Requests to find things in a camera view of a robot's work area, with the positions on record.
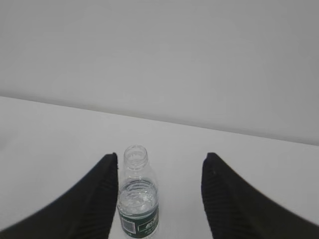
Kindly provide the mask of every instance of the bottle neck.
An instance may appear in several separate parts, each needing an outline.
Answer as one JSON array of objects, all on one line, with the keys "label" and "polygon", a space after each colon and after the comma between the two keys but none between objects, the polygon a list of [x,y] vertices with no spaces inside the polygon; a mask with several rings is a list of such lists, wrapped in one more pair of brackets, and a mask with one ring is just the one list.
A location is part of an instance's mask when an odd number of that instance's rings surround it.
[{"label": "bottle neck", "polygon": [[142,171],[149,165],[146,149],[140,145],[127,148],[124,153],[124,165],[127,170]]}]

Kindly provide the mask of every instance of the white wall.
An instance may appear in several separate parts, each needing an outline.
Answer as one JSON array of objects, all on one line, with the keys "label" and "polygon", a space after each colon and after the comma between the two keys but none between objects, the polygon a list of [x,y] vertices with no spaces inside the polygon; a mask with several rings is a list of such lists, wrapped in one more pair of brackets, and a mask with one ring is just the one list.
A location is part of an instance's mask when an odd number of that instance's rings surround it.
[{"label": "white wall", "polygon": [[1,0],[0,96],[319,145],[317,0]]}]

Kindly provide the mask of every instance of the green bottle label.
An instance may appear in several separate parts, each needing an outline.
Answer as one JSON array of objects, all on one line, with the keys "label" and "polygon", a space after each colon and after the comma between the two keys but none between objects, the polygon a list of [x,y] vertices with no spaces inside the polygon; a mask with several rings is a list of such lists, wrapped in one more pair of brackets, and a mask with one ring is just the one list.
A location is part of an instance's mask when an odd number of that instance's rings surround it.
[{"label": "green bottle label", "polygon": [[145,238],[152,234],[159,224],[159,207],[146,218],[132,219],[120,214],[123,231],[132,238]]}]

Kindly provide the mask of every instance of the plastic water bottle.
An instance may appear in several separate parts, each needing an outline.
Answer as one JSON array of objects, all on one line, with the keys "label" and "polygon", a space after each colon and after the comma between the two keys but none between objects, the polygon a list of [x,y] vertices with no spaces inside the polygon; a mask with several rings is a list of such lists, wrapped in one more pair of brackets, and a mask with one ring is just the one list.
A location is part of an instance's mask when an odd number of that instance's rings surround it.
[{"label": "plastic water bottle", "polygon": [[117,207],[126,237],[154,238],[159,224],[158,187],[144,147],[126,149],[119,188]]}]

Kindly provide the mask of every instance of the white tabletop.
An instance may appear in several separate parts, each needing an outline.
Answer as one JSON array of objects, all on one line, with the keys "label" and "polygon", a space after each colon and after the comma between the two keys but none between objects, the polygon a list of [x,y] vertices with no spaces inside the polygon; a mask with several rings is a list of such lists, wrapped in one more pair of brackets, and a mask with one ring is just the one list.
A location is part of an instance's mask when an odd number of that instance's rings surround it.
[{"label": "white tabletop", "polygon": [[[52,202],[106,153],[141,144],[159,180],[159,239],[210,239],[201,167],[218,153],[245,180],[319,224],[319,147],[0,97],[0,229]],[[122,238],[118,215],[110,239]]]}]

